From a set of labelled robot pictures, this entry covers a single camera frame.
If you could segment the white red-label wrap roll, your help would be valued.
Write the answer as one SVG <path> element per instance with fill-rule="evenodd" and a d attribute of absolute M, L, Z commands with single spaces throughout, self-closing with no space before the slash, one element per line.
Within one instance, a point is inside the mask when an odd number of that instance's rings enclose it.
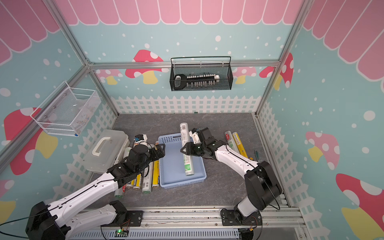
<path fill-rule="evenodd" d="M 237 144 L 235 142 L 235 139 L 233 137 L 233 134 L 231 131 L 226 131 L 225 132 L 225 137 L 226 137 L 226 140 L 227 140 L 227 144 L 230 146 L 230 148 L 235 151 L 236 153 L 240 153 L 239 152 L 239 149 L 237 147 Z"/>

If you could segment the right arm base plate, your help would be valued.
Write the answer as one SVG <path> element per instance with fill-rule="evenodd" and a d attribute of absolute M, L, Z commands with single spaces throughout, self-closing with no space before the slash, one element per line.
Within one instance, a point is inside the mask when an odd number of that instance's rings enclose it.
<path fill-rule="evenodd" d="M 263 220 L 259 211 L 244 217 L 238 210 L 221 209 L 220 216 L 223 226 L 262 226 Z"/>

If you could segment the white green-label wrap roll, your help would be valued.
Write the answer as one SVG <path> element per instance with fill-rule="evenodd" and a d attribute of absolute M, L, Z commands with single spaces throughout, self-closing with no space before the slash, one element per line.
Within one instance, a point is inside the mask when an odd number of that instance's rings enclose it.
<path fill-rule="evenodd" d="M 180 124 L 180 132 L 181 132 L 181 141 L 182 141 L 181 152 L 184 154 L 183 158 L 184 158 L 185 174 L 186 176 L 192 176 L 195 174 L 195 171 L 194 171 L 192 156 L 188 155 L 190 135 L 189 135 L 189 129 L 188 129 L 187 123 Z"/>

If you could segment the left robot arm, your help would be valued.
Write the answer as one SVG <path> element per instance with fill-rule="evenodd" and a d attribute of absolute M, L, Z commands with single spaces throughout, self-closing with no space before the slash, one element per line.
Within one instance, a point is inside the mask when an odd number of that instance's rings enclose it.
<path fill-rule="evenodd" d="M 76 192 L 50 204 L 40 202 L 32 207 L 26 226 L 31 240 L 68 240 L 71 237 L 102 225 L 125 225 L 129 220 L 126 207 L 112 201 L 97 210 L 82 211 L 100 199 L 134 180 L 151 162 L 165 156 L 165 145 L 154 147 L 136 145 L 129 156 L 107 170 L 95 181 Z"/>

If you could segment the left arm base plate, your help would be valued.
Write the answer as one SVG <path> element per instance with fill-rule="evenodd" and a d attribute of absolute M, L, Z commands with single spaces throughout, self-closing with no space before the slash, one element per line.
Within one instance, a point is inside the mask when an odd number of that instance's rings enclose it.
<path fill-rule="evenodd" d="M 143 220 L 143 211 L 126 211 L 118 213 L 110 224 L 104 224 L 102 227 L 140 227 Z"/>

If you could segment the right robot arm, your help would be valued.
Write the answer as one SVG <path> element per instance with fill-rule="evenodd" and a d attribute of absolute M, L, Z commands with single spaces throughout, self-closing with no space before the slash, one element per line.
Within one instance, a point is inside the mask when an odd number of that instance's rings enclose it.
<path fill-rule="evenodd" d="M 256 162 L 235 152 L 230 146 L 216 140 L 208 128 L 192 129 L 181 148 L 185 156 L 202 157 L 223 163 L 243 177 L 247 195 L 234 207 L 233 217 L 244 223 L 252 214 L 264 210 L 277 201 L 283 189 L 272 166 L 266 162 Z"/>

